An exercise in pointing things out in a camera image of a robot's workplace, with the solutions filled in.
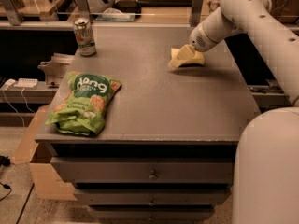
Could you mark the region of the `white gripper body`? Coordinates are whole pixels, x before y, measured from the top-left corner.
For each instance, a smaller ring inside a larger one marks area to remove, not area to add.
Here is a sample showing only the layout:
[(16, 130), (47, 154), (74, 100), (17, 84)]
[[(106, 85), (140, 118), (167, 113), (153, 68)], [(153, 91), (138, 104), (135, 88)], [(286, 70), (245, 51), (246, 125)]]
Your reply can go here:
[(222, 41), (222, 29), (217, 25), (201, 22), (192, 30), (189, 41), (198, 51), (209, 51)]

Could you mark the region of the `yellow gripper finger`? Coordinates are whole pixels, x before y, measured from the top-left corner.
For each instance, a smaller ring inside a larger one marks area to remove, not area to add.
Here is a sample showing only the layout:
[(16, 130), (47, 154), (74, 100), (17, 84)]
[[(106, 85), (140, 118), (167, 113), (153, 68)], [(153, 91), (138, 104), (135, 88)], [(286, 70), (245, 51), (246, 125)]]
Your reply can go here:
[(168, 67), (176, 69), (191, 61), (195, 56), (195, 49), (192, 45), (184, 45), (180, 49), (171, 48), (171, 60)]

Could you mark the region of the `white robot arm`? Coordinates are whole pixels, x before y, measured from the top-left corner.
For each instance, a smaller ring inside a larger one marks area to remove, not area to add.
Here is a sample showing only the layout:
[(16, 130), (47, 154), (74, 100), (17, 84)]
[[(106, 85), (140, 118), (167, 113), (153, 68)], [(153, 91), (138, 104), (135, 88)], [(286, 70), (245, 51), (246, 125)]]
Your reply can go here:
[(261, 56), (240, 64), (245, 80), (276, 83), (290, 102), (253, 119), (240, 136), (232, 224), (299, 224), (299, 40), (271, 8), (271, 0), (218, 0), (168, 64), (176, 69), (201, 63), (203, 52), (244, 33)]

